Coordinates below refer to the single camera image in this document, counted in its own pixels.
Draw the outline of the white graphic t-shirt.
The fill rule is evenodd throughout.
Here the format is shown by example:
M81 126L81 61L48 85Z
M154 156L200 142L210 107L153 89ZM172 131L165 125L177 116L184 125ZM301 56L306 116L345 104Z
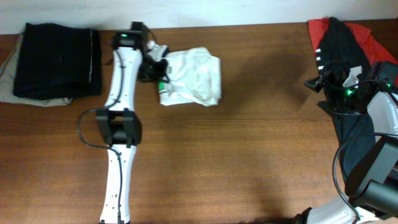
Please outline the white graphic t-shirt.
M205 47L169 52L166 45L151 40L149 55L168 62L169 82L159 83L159 101L164 106L197 103L217 105L221 99L221 60Z

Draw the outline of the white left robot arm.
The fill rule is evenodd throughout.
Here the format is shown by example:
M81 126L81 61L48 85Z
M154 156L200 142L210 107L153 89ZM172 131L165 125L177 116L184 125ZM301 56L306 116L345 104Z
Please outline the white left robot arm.
M113 74L109 95L96 112L100 135L108 153L108 174L100 223L129 223L129 190L137 145L142 139L142 124L134 109L138 78L156 80L165 74L166 61L153 58L158 49L148 31L119 30L112 39Z

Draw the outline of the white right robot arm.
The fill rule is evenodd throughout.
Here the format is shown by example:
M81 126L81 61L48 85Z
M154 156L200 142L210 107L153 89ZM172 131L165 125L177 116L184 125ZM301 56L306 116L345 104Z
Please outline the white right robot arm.
M306 82L324 91L339 147L332 163L338 197L308 208L294 223L371 223L397 216L397 88L389 75L360 80L324 70Z

